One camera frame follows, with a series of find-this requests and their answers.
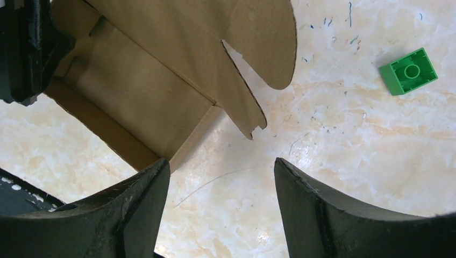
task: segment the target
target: green toy brick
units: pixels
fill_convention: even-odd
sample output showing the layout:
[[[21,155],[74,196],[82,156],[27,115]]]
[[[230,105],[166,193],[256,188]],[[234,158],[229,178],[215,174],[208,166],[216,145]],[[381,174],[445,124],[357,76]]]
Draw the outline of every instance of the green toy brick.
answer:
[[[380,67],[380,74],[393,96],[409,93],[438,79],[424,48]]]

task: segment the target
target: black object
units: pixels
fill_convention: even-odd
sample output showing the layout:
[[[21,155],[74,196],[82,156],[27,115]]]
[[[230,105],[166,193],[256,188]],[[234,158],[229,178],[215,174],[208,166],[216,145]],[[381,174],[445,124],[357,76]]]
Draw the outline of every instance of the black object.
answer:
[[[0,216],[51,211],[64,203],[0,168]]]
[[[422,218],[376,207],[277,159],[290,257],[454,257],[456,213]]]
[[[53,212],[1,215],[1,257],[161,257],[154,247],[169,179],[161,159]]]
[[[0,99],[30,105],[49,86],[75,39],[54,24],[49,0],[0,7]]]

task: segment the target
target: open cardboard box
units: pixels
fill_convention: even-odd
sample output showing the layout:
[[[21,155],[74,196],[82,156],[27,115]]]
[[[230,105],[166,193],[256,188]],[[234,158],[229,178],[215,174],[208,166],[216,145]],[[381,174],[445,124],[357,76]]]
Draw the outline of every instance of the open cardboard box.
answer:
[[[136,170],[174,171],[221,109],[251,139],[266,118],[228,43],[274,89],[291,82],[290,0],[53,0],[76,38],[46,94]]]

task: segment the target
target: stained white surface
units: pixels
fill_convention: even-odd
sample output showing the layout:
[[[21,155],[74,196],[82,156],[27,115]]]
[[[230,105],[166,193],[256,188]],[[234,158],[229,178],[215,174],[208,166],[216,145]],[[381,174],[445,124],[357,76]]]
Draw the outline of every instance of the stained white surface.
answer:
[[[268,127],[249,141],[222,115],[172,175],[156,244],[166,257],[286,257],[277,156],[380,207],[456,211],[456,3],[293,4],[292,84],[272,90],[234,53]],[[439,80],[391,96],[377,68],[421,47]],[[0,119],[0,166],[67,202],[134,173],[45,96],[27,109],[0,104]]]

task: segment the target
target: torn cardboard edge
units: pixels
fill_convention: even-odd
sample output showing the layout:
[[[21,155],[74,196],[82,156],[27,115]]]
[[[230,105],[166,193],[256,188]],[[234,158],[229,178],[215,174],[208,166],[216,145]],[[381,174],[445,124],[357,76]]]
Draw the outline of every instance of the torn cardboard edge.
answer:
[[[222,108],[251,139],[266,118],[216,34],[223,31],[227,43],[279,89],[295,67],[295,20],[289,0],[233,1],[225,6],[228,16],[245,22],[245,14],[254,31],[237,20],[213,27],[213,10],[228,2],[54,0],[57,25],[77,42],[56,72],[62,78],[46,93],[136,170],[165,157],[174,171]],[[189,20],[182,13],[188,8],[202,15]],[[291,26],[268,31],[284,20]]]

